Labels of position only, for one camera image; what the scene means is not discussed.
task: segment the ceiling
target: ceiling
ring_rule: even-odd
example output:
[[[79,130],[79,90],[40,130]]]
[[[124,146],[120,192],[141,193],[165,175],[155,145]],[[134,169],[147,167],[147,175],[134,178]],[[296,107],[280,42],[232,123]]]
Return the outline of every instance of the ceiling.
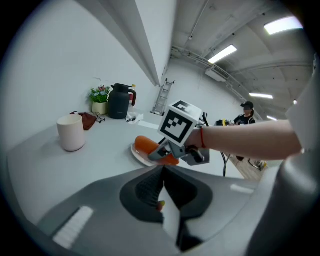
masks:
[[[269,35],[264,25],[291,15],[274,0],[181,0],[173,46],[207,62],[234,45],[237,51],[216,65],[238,81],[234,89],[254,102],[263,119],[285,119],[311,77],[315,51],[303,29]],[[273,99],[251,98],[249,92]]]

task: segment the flower pot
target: flower pot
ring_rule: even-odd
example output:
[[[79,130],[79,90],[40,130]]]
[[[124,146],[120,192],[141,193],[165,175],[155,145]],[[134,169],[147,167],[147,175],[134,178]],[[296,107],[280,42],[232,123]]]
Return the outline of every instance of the flower pot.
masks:
[[[108,102],[104,102],[104,103],[94,102],[92,104],[92,112],[99,113],[100,115],[105,115],[108,112]]]

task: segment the white cube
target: white cube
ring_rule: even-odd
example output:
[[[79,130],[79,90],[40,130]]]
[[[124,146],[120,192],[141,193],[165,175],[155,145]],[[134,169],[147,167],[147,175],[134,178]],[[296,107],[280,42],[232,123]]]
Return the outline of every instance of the white cube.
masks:
[[[158,133],[181,147],[196,127],[201,114],[200,108],[177,100],[166,108]]]

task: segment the white cup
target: white cup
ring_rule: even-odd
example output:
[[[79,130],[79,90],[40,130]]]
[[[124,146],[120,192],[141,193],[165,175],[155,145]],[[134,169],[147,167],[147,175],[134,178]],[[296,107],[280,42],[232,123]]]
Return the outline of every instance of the white cup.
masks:
[[[60,136],[60,144],[66,151],[77,151],[85,144],[85,131],[82,116],[69,114],[56,122]]]

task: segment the ceiling light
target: ceiling light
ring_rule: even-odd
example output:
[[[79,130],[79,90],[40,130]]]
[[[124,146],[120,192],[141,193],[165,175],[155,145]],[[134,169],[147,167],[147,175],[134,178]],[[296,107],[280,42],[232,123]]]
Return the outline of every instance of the ceiling light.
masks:
[[[234,52],[237,51],[237,48],[234,47],[232,44],[230,46],[228,46],[227,48],[225,48],[224,50],[220,51],[218,54],[216,54],[215,56],[213,56],[211,59],[209,59],[208,61],[210,63],[216,63],[218,61],[220,61],[221,59],[223,59],[224,57],[228,56],[229,54],[232,54]]]
[[[286,30],[303,29],[303,26],[296,17],[292,16],[270,22],[264,28],[269,35],[273,35]]]
[[[261,93],[249,93],[251,97],[258,97],[258,98],[265,98],[265,99],[273,99],[272,95],[268,94],[261,94]]]
[[[274,117],[272,117],[272,116],[266,116],[266,118],[268,118],[268,119],[270,119],[270,120],[273,120],[273,121],[278,121],[278,119],[276,119],[276,118],[274,118]]]

